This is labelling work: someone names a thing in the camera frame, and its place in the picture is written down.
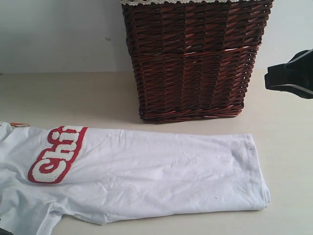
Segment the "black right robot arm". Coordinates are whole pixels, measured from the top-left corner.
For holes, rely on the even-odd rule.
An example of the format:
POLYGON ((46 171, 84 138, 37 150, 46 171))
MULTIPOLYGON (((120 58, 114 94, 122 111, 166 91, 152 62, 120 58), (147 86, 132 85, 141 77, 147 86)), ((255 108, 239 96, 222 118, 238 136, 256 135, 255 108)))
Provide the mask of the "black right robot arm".
POLYGON ((303 50, 285 64, 268 67, 265 74, 265 88, 312 99, 313 50, 303 50))

